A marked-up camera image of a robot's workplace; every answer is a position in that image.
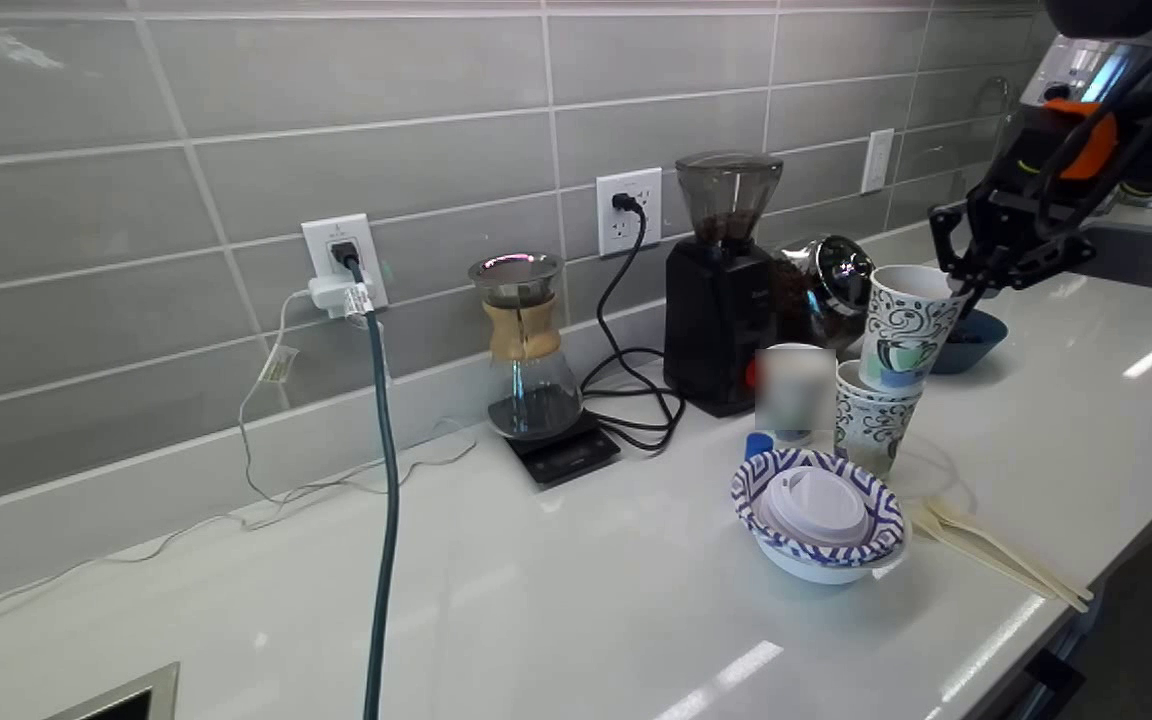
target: kitchen counter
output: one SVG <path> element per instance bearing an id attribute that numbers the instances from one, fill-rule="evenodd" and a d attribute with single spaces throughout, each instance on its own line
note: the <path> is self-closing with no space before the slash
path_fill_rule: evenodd
<path id="1" fill-rule="evenodd" d="M 892 490 L 943 491 L 1089 584 L 1152 522 L 1152 294 L 1057 278 L 986 313 L 1011 337 L 971 376 L 929 385 Z M 757 426 L 693 410 L 669 455 L 550 491 L 488 438 L 422 466 L 404 490 L 385 715 L 962 715 L 1063 617 L 918 538 L 854 589 L 780 578 L 726 509 Z M 164 666 L 179 666 L 179 720 L 357 715 L 379 509 L 320 491 L 263 531 L 211 522 L 157 559 L 22 595 L 0 617 L 0 720 Z"/>

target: paper cup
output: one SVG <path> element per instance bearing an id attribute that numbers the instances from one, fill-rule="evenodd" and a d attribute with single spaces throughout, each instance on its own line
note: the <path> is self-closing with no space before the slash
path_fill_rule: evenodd
<path id="1" fill-rule="evenodd" d="M 918 392 L 955 321 L 961 295 L 952 295 L 939 269 L 877 269 L 858 340 L 858 382 L 884 392 Z"/>
<path id="2" fill-rule="evenodd" d="M 884 392 L 858 382 L 858 366 L 840 370 L 832 449 L 852 466 L 886 475 L 923 392 Z"/>
<path id="3" fill-rule="evenodd" d="M 817 344 L 764 347 L 764 426 L 780 444 L 812 444 L 812 428 L 840 360 Z"/>

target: gray tile backsplash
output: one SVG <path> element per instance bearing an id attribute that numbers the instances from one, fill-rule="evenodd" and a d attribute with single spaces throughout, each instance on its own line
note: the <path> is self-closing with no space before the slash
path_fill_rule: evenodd
<path id="1" fill-rule="evenodd" d="M 233 428 L 305 287 L 298 223 L 368 214 L 392 370 L 484 347 L 464 269 L 595 262 L 593 181 L 788 160 L 764 245 L 923 217 L 986 160 L 1044 44 L 1036 0 L 0 0 L 0 497 Z M 865 137 L 898 133 L 854 197 Z M 659 299 L 662 250 L 611 310 Z M 254 411 L 365 390 L 357 324 L 305 299 L 297 371 Z"/>

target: blue and white bowl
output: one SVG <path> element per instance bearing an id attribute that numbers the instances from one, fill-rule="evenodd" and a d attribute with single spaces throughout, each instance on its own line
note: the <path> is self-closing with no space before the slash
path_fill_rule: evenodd
<path id="1" fill-rule="evenodd" d="M 821 467 L 847 481 L 865 497 L 865 512 L 870 522 L 858 543 L 812 543 L 784 530 L 760 501 L 768 484 L 793 467 Z M 732 503 L 745 522 L 757 549 L 784 572 L 808 584 L 852 584 L 870 568 L 886 565 L 905 549 L 905 517 L 896 491 L 877 481 L 870 473 L 847 466 L 843 455 L 817 451 L 817 449 L 774 449 L 746 455 L 732 481 Z"/>

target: black coffee grinder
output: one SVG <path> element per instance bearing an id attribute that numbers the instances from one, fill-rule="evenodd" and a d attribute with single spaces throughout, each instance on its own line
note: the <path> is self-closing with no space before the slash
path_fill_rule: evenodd
<path id="1" fill-rule="evenodd" d="M 784 160 L 705 151 L 677 165 L 695 236 L 662 278 L 662 382 L 713 415 L 764 401 L 760 354 L 774 340 L 770 258 L 750 245 Z"/>

